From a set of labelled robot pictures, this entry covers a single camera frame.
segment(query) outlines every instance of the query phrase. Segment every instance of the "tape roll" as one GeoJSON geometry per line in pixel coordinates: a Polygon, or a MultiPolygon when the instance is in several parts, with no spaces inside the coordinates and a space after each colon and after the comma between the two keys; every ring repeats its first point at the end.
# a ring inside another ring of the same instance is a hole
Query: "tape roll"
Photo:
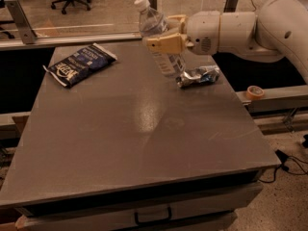
{"type": "Polygon", "coordinates": [[[247,88],[246,97],[250,100],[258,100],[264,96],[264,91],[257,86],[247,88]]]}

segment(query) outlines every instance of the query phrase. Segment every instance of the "drawer handle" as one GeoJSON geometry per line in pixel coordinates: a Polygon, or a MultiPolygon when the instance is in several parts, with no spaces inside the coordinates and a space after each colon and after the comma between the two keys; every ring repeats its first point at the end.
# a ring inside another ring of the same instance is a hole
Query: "drawer handle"
{"type": "Polygon", "coordinates": [[[161,224],[167,221],[170,221],[172,219],[172,212],[171,212],[171,208],[167,207],[167,217],[166,218],[162,218],[162,219],[157,219],[157,220],[151,220],[151,221],[139,221],[138,218],[138,213],[135,212],[135,223],[138,226],[147,226],[147,225],[156,225],[156,224],[161,224]]]}

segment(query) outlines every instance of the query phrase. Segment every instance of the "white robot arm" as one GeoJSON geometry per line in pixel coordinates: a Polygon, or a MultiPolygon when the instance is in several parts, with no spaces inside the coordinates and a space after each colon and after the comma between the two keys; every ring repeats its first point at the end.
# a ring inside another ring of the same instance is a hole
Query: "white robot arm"
{"type": "Polygon", "coordinates": [[[297,0],[269,0],[259,14],[200,12],[190,18],[168,18],[170,29],[146,38],[152,51],[179,54],[228,52],[254,62],[273,63],[283,57],[308,84],[308,12],[297,0]]]}

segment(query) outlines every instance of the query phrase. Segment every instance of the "black power cord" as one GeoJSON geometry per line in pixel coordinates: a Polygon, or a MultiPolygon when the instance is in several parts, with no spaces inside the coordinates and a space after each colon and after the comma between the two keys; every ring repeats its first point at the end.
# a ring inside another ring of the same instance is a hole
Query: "black power cord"
{"type": "Polygon", "coordinates": [[[280,168],[281,168],[282,170],[284,170],[285,172],[290,173],[290,174],[292,174],[292,175],[307,175],[307,176],[308,176],[308,171],[306,171],[306,170],[302,167],[302,165],[299,163],[299,162],[301,162],[301,163],[303,163],[303,164],[307,164],[307,165],[308,165],[308,162],[302,161],[302,160],[300,160],[298,157],[295,157],[295,156],[289,156],[289,155],[287,155],[286,153],[282,152],[281,150],[276,150],[275,153],[276,153],[277,157],[280,159],[281,165],[275,168],[275,170],[274,170],[274,172],[273,172],[273,179],[272,179],[272,180],[270,180],[270,181],[265,181],[265,180],[259,179],[260,182],[262,182],[262,183],[273,183],[273,182],[275,182],[275,180],[276,180],[276,173],[277,173],[278,169],[280,169],[280,168]],[[287,162],[288,160],[291,160],[291,161],[293,161],[294,163],[296,163],[297,166],[298,166],[298,167],[300,168],[300,170],[302,171],[302,173],[291,172],[290,169],[289,169],[289,167],[287,167],[287,166],[285,165],[286,162],[287,162]]]}

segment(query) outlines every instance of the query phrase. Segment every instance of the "clear water bottle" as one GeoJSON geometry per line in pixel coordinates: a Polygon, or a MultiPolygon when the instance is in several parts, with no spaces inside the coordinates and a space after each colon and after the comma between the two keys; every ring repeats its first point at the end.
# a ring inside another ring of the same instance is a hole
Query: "clear water bottle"
{"type": "MultiPolygon", "coordinates": [[[[135,6],[140,13],[139,28],[142,37],[152,37],[167,31],[165,16],[151,8],[148,0],[136,0],[135,6]]],[[[180,54],[151,53],[154,61],[166,77],[176,78],[185,70],[185,62],[180,54]]]]}

